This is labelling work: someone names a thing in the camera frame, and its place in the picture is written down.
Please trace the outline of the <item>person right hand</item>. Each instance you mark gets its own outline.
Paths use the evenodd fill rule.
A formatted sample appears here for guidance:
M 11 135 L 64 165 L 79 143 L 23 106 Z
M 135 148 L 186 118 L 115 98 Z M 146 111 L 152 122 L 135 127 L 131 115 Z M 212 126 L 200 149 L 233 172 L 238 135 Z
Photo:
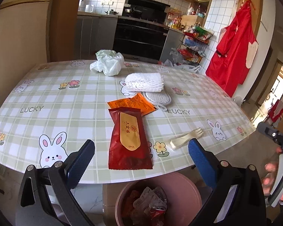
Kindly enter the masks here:
M 274 186 L 274 182 L 277 176 L 278 172 L 278 162 L 269 162 L 265 165 L 265 170 L 267 172 L 267 175 L 262 180 L 262 188 L 263 193 L 265 196 L 270 195 L 270 191 Z M 279 200 L 279 203 L 283 205 L 283 195 L 281 199 Z

